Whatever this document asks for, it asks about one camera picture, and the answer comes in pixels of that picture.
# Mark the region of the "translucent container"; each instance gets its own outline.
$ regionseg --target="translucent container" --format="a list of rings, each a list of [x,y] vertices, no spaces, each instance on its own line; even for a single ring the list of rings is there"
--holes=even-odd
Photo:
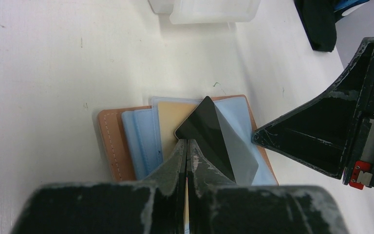
[[[173,24],[249,22],[261,0],[149,0],[157,14],[170,14]]]

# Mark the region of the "white table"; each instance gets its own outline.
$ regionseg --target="white table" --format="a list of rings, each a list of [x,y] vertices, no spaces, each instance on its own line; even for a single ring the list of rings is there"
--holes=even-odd
[[[0,233],[42,184],[111,181],[103,109],[246,94],[262,126],[341,72],[336,50],[312,51],[292,0],[263,0],[250,23],[202,25],[171,25],[147,0],[0,1]],[[374,233],[374,189],[268,155],[281,185],[324,187],[351,233]]]

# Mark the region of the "silver metal part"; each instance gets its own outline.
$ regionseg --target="silver metal part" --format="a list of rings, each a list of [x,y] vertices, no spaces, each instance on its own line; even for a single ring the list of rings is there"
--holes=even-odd
[[[356,182],[361,183],[365,186],[369,186],[372,176],[373,175],[371,173],[360,171]]]
[[[374,163],[374,119],[370,119],[369,122],[372,124],[371,129],[366,139],[365,147],[363,148],[361,161]]]

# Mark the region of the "white stitching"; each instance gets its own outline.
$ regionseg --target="white stitching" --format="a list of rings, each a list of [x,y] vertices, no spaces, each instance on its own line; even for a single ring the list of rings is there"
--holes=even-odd
[[[120,180],[122,181],[120,168],[118,167],[118,162],[117,162],[117,158],[115,157],[114,147],[112,146],[112,141],[111,141],[110,131],[108,130],[108,126],[107,126],[107,120],[105,119],[105,116],[108,116],[108,115],[116,115],[116,114],[118,114],[118,113],[114,113],[114,114],[106,114],[106,115],[104,115],[104,122],[105,122],[105,128],[107,129],[108,138],[110,139],[110,144],[111,144],[111,149],[112,149],[112,155],[114,155],[114,160],[115,160],[115,164],[116,164],[117,169],[118,169],[118,174],[120,175]]]

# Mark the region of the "beige card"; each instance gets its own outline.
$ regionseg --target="beige card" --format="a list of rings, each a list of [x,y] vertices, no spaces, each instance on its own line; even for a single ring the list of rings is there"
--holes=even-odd
[[[164,161],[170,157],[177,144],[175,130],[197,107],[196,104],[161,101],[158,107],[158,120],[160,123],[161,145],[163,147]]]

